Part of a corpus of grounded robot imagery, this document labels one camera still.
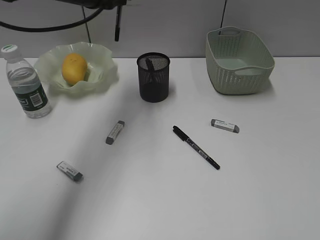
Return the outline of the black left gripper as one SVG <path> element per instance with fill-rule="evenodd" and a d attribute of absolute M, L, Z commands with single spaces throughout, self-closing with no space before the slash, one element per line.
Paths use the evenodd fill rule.
<path fill-rule="evenodd" d="M 62 0 L 62 2 L 83 6 L 88 9 L 112 10 L 119 6 L 125 6 L 127 0 Z"/>

